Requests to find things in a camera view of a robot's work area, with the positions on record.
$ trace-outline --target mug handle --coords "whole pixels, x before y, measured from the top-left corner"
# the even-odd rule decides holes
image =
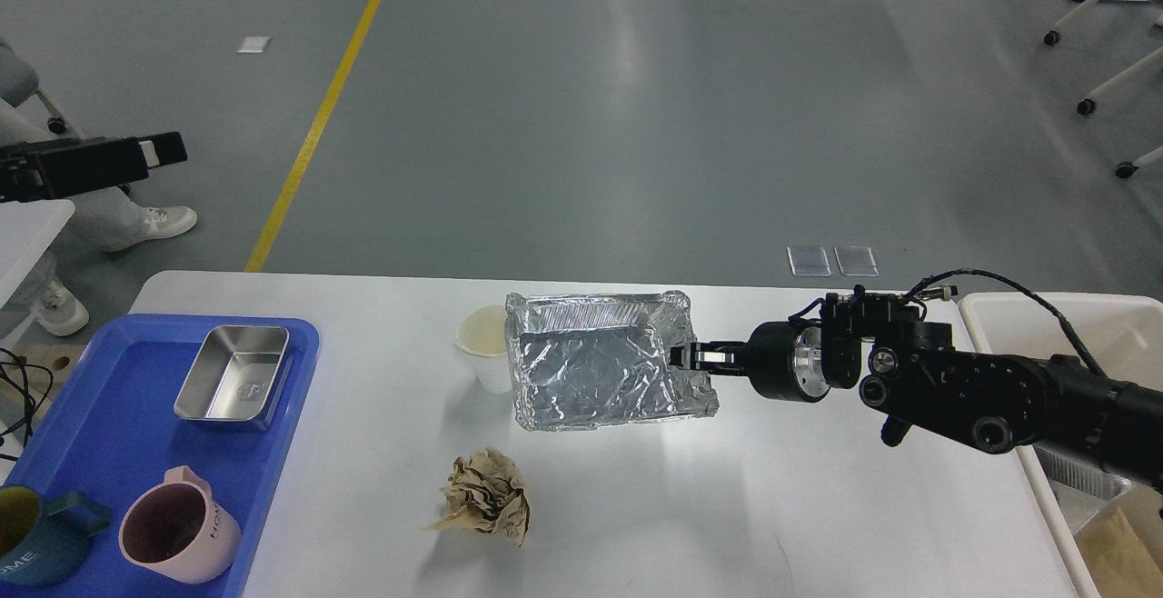
[[[92,517],[85,525],[85,536],[93,536],[94,534],[109,527],[109,521],[113,519],[113,510],[109,510],[99,503],[94,503],[90,499],[90,497],[79,491],[70,491],[69,493],[49,500],[44,504],[44,514],[47,517],[51,517],[73,507],[84,507]]]
[[[176,482],[188,482],[192,485],[205,491],[207,496],[211,494],[211,485],[202,478],[198,477],[198,475],[195,475],[190,467],[174,467],[170,469],[169,471],[165,472],[165,482],[166,484]]]

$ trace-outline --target aluminum foil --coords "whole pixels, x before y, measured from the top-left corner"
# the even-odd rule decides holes
[[[697,341],[683,292],[509,294],[505,340],[516,422],[527,430],[585,430],[713,417],[706,371],[666,365],[671,347]]]

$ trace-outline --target chair leg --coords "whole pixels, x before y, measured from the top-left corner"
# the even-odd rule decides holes
[[[1078,113],[1083,114],[1083,116],[1093,114],[1093,111],[1098,108],[1099,99],[1106,95],[1106,93],[1114,92],[1114,90],[1122,87],[1122,85],[1134,81],[1137,77],[1144,76],[1147,72],[1155,71],[1160,66],[1163,66],[1163,47],[1160,47],[1157,51],[1151,52],[1151,55],[1146,56],[1146,58],[1137,60],[1135,64],[1130,64],[1126,71],[1118,73],[1118,76],[1093,88],[1078,104]]]
[[[41,104],[44,105],[44,109],[49,111],[49,133],[52,133],[53,135],[63,135],[72,130],[72,134],[74,134],[77,138],[83,140],[85,137],[85,134],[81,133],[79,127],[76,127],[73,122],[67,121],[67,119],[65,119],[65,114],[62,114],[60,111],[57,109],[57,106],[49,100],[44,90],[37,90],[35,95],[40,98]]]
[[[1140,156],[1140,158],[1135,159],[1135,162],[1119,163],[1118,166],[1114,168],[1114,175],[1126,180],[1127,178],[1130,178],[1130,176],[1134,176],[1135,171],[1147,166],[1147,164],[1155,164],[1160,159],[1163,159],[1163,147],[1155,148],[1154,151],[1150,151],[1144,156]]]
[[[1075,9],[1069,10],[1064,17],[1058,19],[1058,22],[1050,27],[1050,31],[1047,31],[1046,36],[1042,36],[1042,43],[1046,43],[1047,47],[1053,47],[1053,44],[1058,43],[1059,40],[1062,40],[1062,35],[1059,35],[1058,31],[1063,30],[1064,27],[1066,27],[1066,23],[1070,23],[1073,19],[1078,19],[1079,15],[1086,13],[1096,5],[1096,2],[1099,1],[1101,0],[1085,0],[1080,2],[1079,6],[1075,7]]]

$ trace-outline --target crumpled brown paper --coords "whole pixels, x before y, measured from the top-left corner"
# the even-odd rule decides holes
[[[441,489],[448,499],[444,518],[424,529],[475,529],[481,534],[504,532],[516,544],[525,544],[529,533],[529,500],[525,479],[516,464],[495,448],[477,450],[452,462],[449,486]]]
[[[1078,549],[1103,598],[1163,596],[1163,572],[1135,534],[1122,510],[1079,533]]]

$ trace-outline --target black wire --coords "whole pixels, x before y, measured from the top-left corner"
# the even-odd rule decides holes
[[[1094,357],[1086,349],[1086,346],[1084,344],[1082,337],[1079,337],[1078,333],[1075,332],[1075,326],[1070,325],[1070,321],[1068,321],[1066,318],[1063,316],[1061,312],[1058,312],[1058,308],[1047,302],[1047,300],[1043,299],[1043,297],[1037,296],[1035,292],[1027,290],[1026,287],[1019,285],[1018,283],[1011,280],[1009,278],[1006,278],[1005,276],[1000,276],[990,271],[980,271],[977,268],[957,268],[957,270],[954,271],[946,271],[944,273],[928,276],[928,278],[922,279],[920,283],[916,283],[916,286],[908,290],[908,292],[906,292],[905,296],[901,297],[901,299],[905,300],[906,302],[912,301],[915,299],[916,294],[923,291],[926,287],[937,284],[946,278],[951,278],[951,276],[983,276],[983,278],[990,278],[992,280],[997,280],[1001,284],[1008,285],[1018,290],[1026,297],[1030,297],[1030,299],[1033,299],[1034,302],[1042,305],[1043,308],[1047,308],[1047,311],[1050,312],[1058,320],[1058,326],[1059,328],[1062,328],[1062,333],[1066,334],[1066,341],[1069,341],[1070,346],[1073,347],[1075,353],[1077,353],[1078,357],[1083,359],[1083,363],[1086,363],[1086,366],[1087,369],[1090,369],[1091,373],[1094,373],[1096,376],[1106,377],[1106,373],[1104,373],[1103,368],[1099,366],[1099,363],[1094,361]]]
[[[17,355],[14,354],[12,350],[7,350],[7,349],[3,349],[3,348],[0,348],[0,354],[3,354],[3,355],[7,355],[8,357],[12,357],[12,362],[0,362],[0,380],[5,382],[6,384],[8,384],[8,386],[12,386],[14,390],[16,390],[16,393],[21,396],[21,399],[22,399],[22,403],[23,403],[23,405],[22,405],[22,407],[23,407],[23,415],[20,419],[17,419],[15,423],[13,423],[12,426],[9,426],[6,430],[0,432],[0,439],[2,439],[5,435],[9,435],[9,434],[16,432],[21,427],[23,427],[24,428],[24,434],[23,434],[23,437],[22,437],[23,446],[28,446],[28,440],[34,434],[33,433],[33,417],[36,415],[36,413],[44,405],[44,401],[49,398],[49,392],[52,391],[52,384],[53,384],[53,380],[55,380],[55,376],[53,376],[51,369],[49,369],[47,366],[41,366],[40,363],[27,363],[27,362],[21,361],[21,358],[17,357]],[[16,366],[16,369],[20,371],[20,376],[21,376],[20,384],[17,384],[16,380],[12,379],[8,376],[8,371],[5,370],[5,366]],[[41,370],[41,371],[45,371],[45,373],[49,377],[49,384],[45,387],[44,393],[41,396],[40,400],[37,400],[33,396],[33,391],[31,391],[31,389],[29,386],[29,383],[30,383],[30,379],[28,377],[28,370],[29,369],[37,369],[37,370]],[[5,460],[12,458],[12,460],[15,460],[10,455],[3,455],[3,454],[0,454],[0,458],[5,458]]]
[[[819,297],[818,299],[813,300],[811,305],[807,305],[807,307],[805,307],[805,308],[800,309],[799,312],[793,313],[791,316],[789,316],[787,318],[789,323],[797,325],[797,326],[801,326],[801,325],[816,325],[818,321],[815,321],[813,319],[804,319],[804,315],[806,313],[808,313],[808,312],[812,312],[814,308],[819,307],[819,305],[823,305],[822,297]]]

